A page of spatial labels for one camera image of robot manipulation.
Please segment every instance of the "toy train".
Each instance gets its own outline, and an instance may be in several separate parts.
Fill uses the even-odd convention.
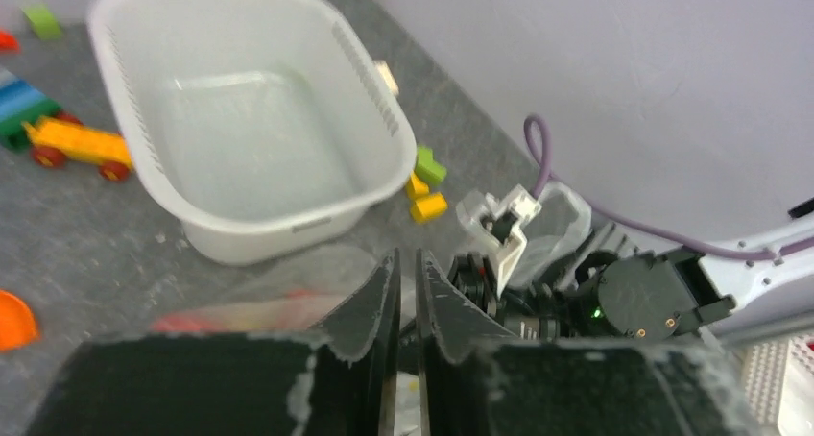
[[[132,161],[121,135],[85,127],[39,90],[0,69],[0,145],[31,150],[36,163],[60,168],[68,159],[99,166],[112,182],[124,181]]]

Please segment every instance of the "green toy block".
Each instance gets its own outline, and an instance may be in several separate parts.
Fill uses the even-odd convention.
[[[432,149],[427,148],[426,146],[419,145],[416,149],[416,162],[424,160],[433,160],[432,158]]]
[[[416,176],[430,186],[438,186],[446,178],[446,167],[430,159],[419,159],[416,163]]]
[[[23,14],[28,18],[31,29],[40,40],[53,40],[62,37],[62,29],[57,19],[45,7],[45,4],[35,4],[24,8]]]
[[[12,117],[3,119],[0,121],[0,146],[15,153],[25,151],[31,146],[31,142],[25,133],[23,122],[34,124],[39,116],[55,114],[59,110],[57,102],[45,99]]]

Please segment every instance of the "white container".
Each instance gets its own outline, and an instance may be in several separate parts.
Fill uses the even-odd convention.
[[[410,124],[324,0],[98,0],[88,30],[138,178],[213,260],[339,235],[415,165]]]

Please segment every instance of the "red wheel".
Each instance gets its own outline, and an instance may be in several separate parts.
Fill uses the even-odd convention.
[[[59,169],[68,160],[65,153],[50,146],[35,146],[31,150],[31,157],[37,164],[49,169]]]
[[[84,125],[82,121],[80,121],[75,115],[65,111],[60,111],[57,114],[54,114],[54,119],[59,119],[60,121],[65,122],[72,122],[74,124],[79,124],[80,126]]]
[[[99,174],[111,182],[123,182],[130,176],[130,169],[121,162],[108,160],[99,166]]]

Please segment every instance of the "perforated white basket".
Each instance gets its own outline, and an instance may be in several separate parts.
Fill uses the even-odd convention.
[[[138,178],[214,260],[343,233],[414,167],[410,124],[324,0],[98,0],[88,30]]]

